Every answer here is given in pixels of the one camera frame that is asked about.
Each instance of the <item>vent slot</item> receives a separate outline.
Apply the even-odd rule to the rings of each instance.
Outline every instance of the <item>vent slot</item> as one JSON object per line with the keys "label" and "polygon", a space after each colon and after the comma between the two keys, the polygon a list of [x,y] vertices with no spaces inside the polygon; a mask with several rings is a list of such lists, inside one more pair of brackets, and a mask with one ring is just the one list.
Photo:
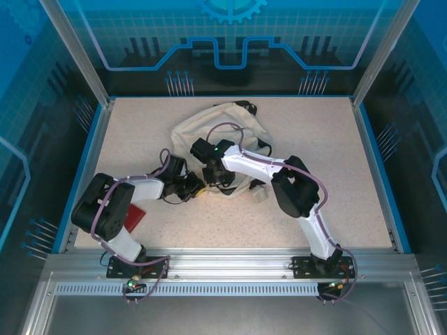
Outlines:
{"label": "vent slot", "polygon": [[[153,283],[129,294],[129,297],[145,295]],[[120,296],[124,283],[58,283],[56,295]],[[154,296],[182,297],[293,297],[317,296],[316,283],[160,283]]]}

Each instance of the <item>blue border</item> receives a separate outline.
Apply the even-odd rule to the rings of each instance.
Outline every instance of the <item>blue border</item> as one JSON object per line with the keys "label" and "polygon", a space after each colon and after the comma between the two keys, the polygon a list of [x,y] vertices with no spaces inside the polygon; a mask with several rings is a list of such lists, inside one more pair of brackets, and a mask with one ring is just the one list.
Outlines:
{"label": "blue border", "polygon": [[374,134],[372,132],[372,127],[369,122],[369,118],[367,116],[366,109],[363,103],[360,104],[360,113],[362,115],[363,121],[365,122],[365,128],[368,133],[369,141],[371,142],[372,151],[374,153],[377,166],[379,167],[380,177],[382,178],[383,185],[385,186],[386,196],[388,198],[391,213],[393,214],[393,218],[396,224],[397,234],[399,235],[397,236],[397,238],[400,240],[400,243],[402,245],[402,252],[411,253],[410,244],[406,237],[406,232],[404,229],[404,225],[402,223],[402,219],[400,218],[399,210],[397,209],[397,204],[393,195],[393,191],[391,190],[390,181],[388,180],[388,175],[386,174],[385,166],[383,165],[383,161],[380,156],[380,151],[379,148],[377,147],[376,138],[374,137]]}
{"label": "blue border", "polygon": [[84,150],[82,151],[81,159],[79,161],[78,170],[76,171],[75,180],[73,181],[73,185],[71,186],[70,194],[68,195],[67,204],[65,206],[64,214],[62,214],[61,223],[59,225],[59,230],[57,231],[56,239],[53,244],[53,248],[51,250],[52,253],[58,253],[59,248],[62,244],[62,240],[64,239],[65,230],[67,228],[68,222],[70,221],[71,208],[73,207],[73,203],[75,202],[75,196],[79,188],[79,184],[81,181],[82,173],[84,172],[85,163],[87,161],[87,157],[90,152],[91,145],[93,143],[93,137],[96,132],[96,128],[98,126],[99,117],[101,116],[101,110],[103,106],[98,104],[96,108],[95,116],[91,123],[90,132],[87,136],[87,140],[85,141]]}

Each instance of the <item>wire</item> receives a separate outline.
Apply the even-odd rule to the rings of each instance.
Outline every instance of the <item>wire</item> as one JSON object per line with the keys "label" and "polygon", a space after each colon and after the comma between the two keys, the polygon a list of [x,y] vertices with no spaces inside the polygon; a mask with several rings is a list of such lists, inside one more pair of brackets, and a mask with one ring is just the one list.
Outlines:
{"label": "wire", "polygon": [[349,284],[349,268],[346,265],[340,265],[346,274],[346,284]]}
{"label": "wire", "polygon": [[[163,153],[166,152],[166,159],[163,162]],[[170,151],[167,148],[164,148],[160,151],[160,161],[162,162],[163,166],[161,167],[160,170],[152,173],[152,174],[144,174],[142,176],[127,176],[124,178],[121,178],[119,180],[117,180],[107,191],[107,193],[104,195],[103,201],[101,203],[101,205],[98,208],[98,211],[96,212],[96,215],[93,219],[93,222],[91,223],[91,228],[90,228],[90,235],[91,237],[95,240],[100,242],[100,245],[109,253],[111,253],[112,255],[114,255],[116,258],[118,258],[119,260],[121,260],[122,262],[129,264],[129,265],[133,265],[134,267],[146,267],[146,266],[150,266],[150,265],[154,265],[156,263],[160,263],[163,261],[166,261],[165,266],[163,267],[163,271],[161,272],[161,275],[159,277],[159,279],[156,281],[156,283],[154,284],[154,287],[147,293],[147,295],[145,295],[144,297],[139,298],[139,300],[142,299],[146,299],[148,298],[148,296],[150,296],[153,291],[155,290],[155,288],[157,287],[157,285],[159,284],[161,277],[163,276],[163,274],[166,272],[168,266],[169,266],[169,261],[170,261],[170,256],[164,256],[161,258],[158,258],[156,260],[152,260],[150,262],[131,262],[130,260],[127,260],[126,258],[123,258],[121,255],[118,255],[116,252],[114,252],[99,236],[97,236],[95,234],[95,230],[96,230],[96,225],[98,224],[98,220],[101,217],[101,214],[103,213],[103,210],[105,208],[105,204],[108,203],[108,200],[110,199],[110,196],[112,195],[113,191],[118,187],[118,185],[123,184],[127,181],[139,181],[139,180],[145,180],[145,179],[151,179],[151,178],[155,178],[156,176],[159,176],[160,174],[162,174],[163,172],[165,172],[165,170],[168,168],[169,166],[169,162],[170,162]]]}
{"label": "wire", "polygon": [[[169,259],[166,260],[166,263],[164,264],[163,269],[162,269],[161,272],[160,272],[160,276],[157,278],[156,282],[154,283],[154,285],[152,286],[152,288],[150,289],[150,291],[149,291],[146,295],[144,295],[143,297],[135,298],[135,299],[134,299],[135,303],[136,303],[136,302],[141,302],[142,300],[147,299],[150,295],[152,295],[152,293],[154,293],[155,289],[157,288],[157,286],[159,285],[161,279],[163,278],[164,274],[166,273],[166,271],[167,271],[168,268],[169,268],[169,262],[170,262],[170,256],[169,256]],[[127,297],[127,293],[126,293],[126,290],[123,291],[123,298],[124,298],[124,299],[127,301],[127,303],[129,304],[130,302],[132,302],[132,300],[130,300],[130,299]]]}
{"label": "wire", "polygon": [[182,204],[182,203],[184,203],[184,202],[186,202],[186,201],[188,201],[189,199],[191,199],[193,197],[193,193],[191,193],[190,195],[188,195],[186,198],[184,198],[181,202],[170,202],[170,201],[167,201],[167,197],[162,197],[161,199],[164,201],[164,202],[167,202],[168,204]]}
{"label": "wire", "polygon": [[103,264],[103,259],[105,254],[108,253],[108,251],[104,251],[104,253],[101,255],[101,258],[99,258],[99,264],[101,264],[103,267],[107,267],[108,265]]}
{"label": "wire", "polygon": [[[337,296],[335,295],[331,295],[329,293],[323,293],[323,295],[325,295],[326,297],[329,298],[337,298]],[[356,304],[352,301],[349,301],[347,299],[343,300],[346,304],[351,305],[352,307],[356,308],[356,309],[360,309],[364,314],[366,314],[380,329],[383,330],[383,332],[387,335],[392,335],[391,332],[389,332],[384,326],[382,326],[382,324],[370,313],[368,312],[366,309],[364,309],[361,305]]]}
{"label": "wire", "polygon": [[244,157],[247,157],[248,159],[251,159],[253,161],[259,162],[259,163],[264,163],[264,164],[269,164],[269,165],[276,165],[276,166],[281,166],[283,168],[287,168],[289,170],[293,170],[296,171],[304,176],[306,176],[307,178],[311,179],[312,181],[314,181],[315,183],[318,184],[318,186],[320,186],[320,189],[323,191],[323,199],[321,200],[321,202],[317,205],[317,207],[315,207],[315,217],[316,220],[318,221],[318,224],[320,225],[321,230],[323,231],[323,234],[325,236],[325,238],[328,240],[328,242],[330,243],[331,246],[333,246],[334,248],[347,253],[353,261],[353,265],[354,265],[354,269],[356,271],[356,274],[354,276],[354,280],[352,282],[351,287],[348,289],[348,291],[343,295],[343,297],[338,298],[337,300],[335,300],[336,302],[338,301],[343,301],[346,299],[346,297],[348,297],[348,295],[351,294],[352,290],[354,289],[354,287],[356,286],[357,283],[357,279],[358,279],[358,266],[357,266],[357,260],[356,257],[354,256],[354,254],[352,254],[352,252],[350,252],[348,249],[342,248],[341,246],[337,245],[329,236],[328,232],[326,231],[326,228],[323,224],[323,221],[321,220],[320,217],[320,209],[321,207],[323,207],[325,205],[325,203],[328,201],[328,190],[327,188],[324,186],[324,184],[320,181],[320,179],[314,177],[312,174],[308,173],[307,171],[304,171],[298,167],[286,164],[286,163],[282,163],[282,162],[277,162],[277,161],[268,161],[266,159],[262,159],[262,158],[258,158],[258,157],[253,157],[250,156],[249,154],[247,154],[246,152],[244,152],[244,149],[242,148],[242,141],[244,140],[244,130],[238,125],[235,124],[234,122],[222,122],[220,124],[217,124],[216,126],[212,127],[210,129],[210,131],[207,134],[206,137],[206,141],[209,140],[211,133],[218,127],[221,126],[225,126],[225,125],[229,125],[229,126],[234,126],[239,132],[240,132],[240,139],[239,139],[239,143],[237,144],[239,147],[239,151],[241,152],[241,154]]}

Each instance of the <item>glass panel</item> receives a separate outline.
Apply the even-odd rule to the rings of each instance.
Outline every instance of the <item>glass panel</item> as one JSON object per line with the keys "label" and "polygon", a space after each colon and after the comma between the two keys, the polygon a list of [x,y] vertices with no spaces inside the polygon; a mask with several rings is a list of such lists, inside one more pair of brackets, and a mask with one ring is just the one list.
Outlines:
{"label": "glass panel", "polygon": [[61,4],[109,94],[352,94],[400,0]]}
{"label": "glass panel", "polygon": [[446,15],[420,2],[364,102],[422,268],[447,260]]}
{"label": "glass panel", "polygon": [[98,102],[38,1],[0,1],[0,73],[0,333],[18,334]]}

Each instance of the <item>gear logo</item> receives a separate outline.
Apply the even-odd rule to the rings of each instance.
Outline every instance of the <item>gear logo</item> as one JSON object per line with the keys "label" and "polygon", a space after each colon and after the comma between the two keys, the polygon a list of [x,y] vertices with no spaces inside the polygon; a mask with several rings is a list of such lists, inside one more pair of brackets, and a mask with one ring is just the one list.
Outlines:
{"label": "gear logo", "polygon": [[251,20],[253,13],[259,14],[260,7],[267,5],[266,0],[196,0],[196,4],[202,8],[202,14],[208,14],[210,19],[217,19],[219,23],[234,21],[242,23],[243,20]]}
{"label": "gear logo", "polygon": [[28,35],[33,34],[41,21],[38,0],[0,0],[0,9],[6,9],[19,28]]}

